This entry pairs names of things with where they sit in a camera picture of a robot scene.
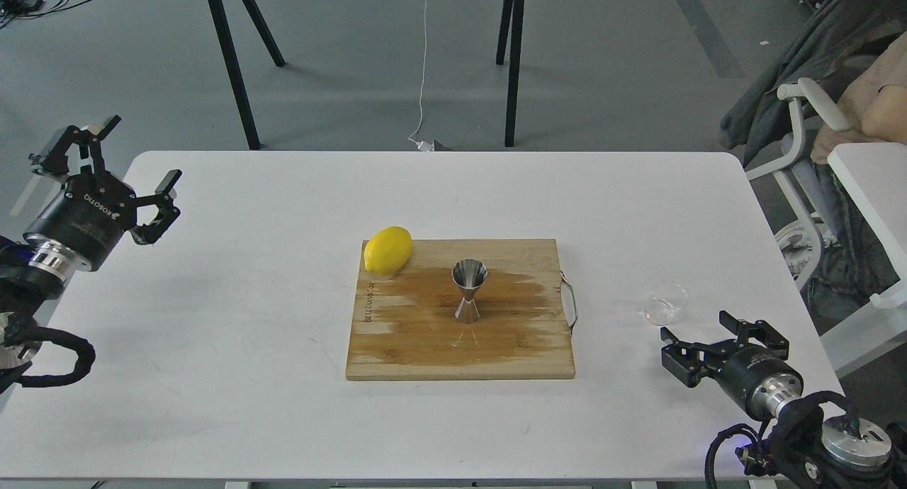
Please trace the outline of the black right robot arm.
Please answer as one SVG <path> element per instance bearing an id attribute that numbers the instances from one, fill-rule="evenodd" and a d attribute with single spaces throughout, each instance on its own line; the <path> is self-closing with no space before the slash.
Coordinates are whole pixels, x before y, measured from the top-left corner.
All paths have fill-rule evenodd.
<path id="1" fill-rule="evenodd" d="M 905 424 L 878 427 L 841 393 L 804 395 L 803 378 L 788 364 L 789 341 L 764 320 L 754 323 L 721 311 L 732 338 L 686 342 L 660 330 L 662 366 L 688 388 L 710 377 L 755 429 L 736 424 L 720 431 L 705 457 L 705 483 L 717 486 L 716 454 L 734 435 L 748 438 L 735 454 L 748 476 L 787 477 L 800 488 L 903 488 Z"/>

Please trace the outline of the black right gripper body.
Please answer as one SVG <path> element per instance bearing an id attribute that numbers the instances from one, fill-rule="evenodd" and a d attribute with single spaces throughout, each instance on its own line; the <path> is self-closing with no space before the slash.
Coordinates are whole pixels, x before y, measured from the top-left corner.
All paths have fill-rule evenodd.
<path id="1" fill-rule="evenodd" d="M 767 347 L 744 347 L 719 364 L 713 379 L 748 417 L 771 420 L 803 396 L 803 377 L 787 359 Z"/>

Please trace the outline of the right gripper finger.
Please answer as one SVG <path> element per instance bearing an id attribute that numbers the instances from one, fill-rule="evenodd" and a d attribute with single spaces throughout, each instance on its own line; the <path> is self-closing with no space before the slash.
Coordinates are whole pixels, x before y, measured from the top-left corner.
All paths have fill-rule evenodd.
<path id="1" fill-rule="evenodd" d="M 771 324 L 764 320 L 753 322 L 742 321 L 733 317 L 728 311 L 719 312 L 719 324 L 722 324 L 730 333 L 736 336 L 736 344 L 744 347 L 754 339 L 767 348 L 774 356 L 781 360 L 789 359 L 789 342 L 784 335 L 775 330 Z"/>
<path id="2" fill-rule="evenodd" d="M 696 388 L 704 377 L 717 379 L 730 357 L 744 348 L 738 340 L 728 339 L 715 344 L 680 340 L 667 327 L 660 328 L 661 363 L 687 388 Z"/>

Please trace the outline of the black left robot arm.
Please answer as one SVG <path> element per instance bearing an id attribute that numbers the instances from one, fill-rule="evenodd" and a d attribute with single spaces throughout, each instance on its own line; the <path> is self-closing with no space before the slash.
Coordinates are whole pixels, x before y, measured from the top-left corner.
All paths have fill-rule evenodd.
<path id="1" fill-rule="evenodd" d="M 78 271 L 97 271 L 125 233 L 136 244 L 152 245 L 177 220 L 172 169 L 156 191 L 140 196 L 105 167 L 101 143 L 120 123 L 113 116 L 102 128 L 68 126 L 55 143 L 29 157 L 35 175 L 60 185 L 54 198 L 23 233 L 23 241 L 2 238 L 2 389 L 59 388 L 91 372 L 95 349 L 86 339 L 43 327 L 35 313 L 61 298 Z M 29 375 L 33 357 L 45 344 L 77 355 L 69 373 Z"/>

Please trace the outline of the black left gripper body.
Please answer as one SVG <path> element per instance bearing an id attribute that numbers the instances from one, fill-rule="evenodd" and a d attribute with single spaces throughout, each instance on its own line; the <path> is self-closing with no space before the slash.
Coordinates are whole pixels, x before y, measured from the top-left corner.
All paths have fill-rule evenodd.
<path id="1" fill-rule="evenodd" d="M 113 174 L 98 183 L 94 176 L 71 176 L 23 238 L 35 247 L 40 240 L 54 240 L 82 257 L 88 271 L 96 271 L 124 232 L 136 226 L 133 196 L 133 187 Z"/>

